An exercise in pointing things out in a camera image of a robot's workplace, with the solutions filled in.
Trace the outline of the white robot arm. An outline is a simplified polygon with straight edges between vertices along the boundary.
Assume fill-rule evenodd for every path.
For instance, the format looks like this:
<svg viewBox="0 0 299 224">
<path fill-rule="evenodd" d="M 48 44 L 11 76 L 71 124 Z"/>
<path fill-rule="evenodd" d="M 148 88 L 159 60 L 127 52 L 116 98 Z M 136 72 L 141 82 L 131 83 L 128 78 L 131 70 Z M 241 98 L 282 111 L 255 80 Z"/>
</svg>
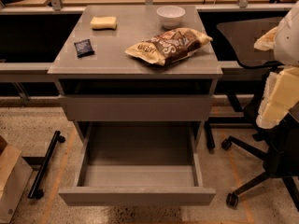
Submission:
<svg viewBox="0 0 299 224">
<path fill-rule="evenodd" d="M 274 56 L 285 65 L 299 65 L 299 1 L 278 24 Z"/>
</svg>

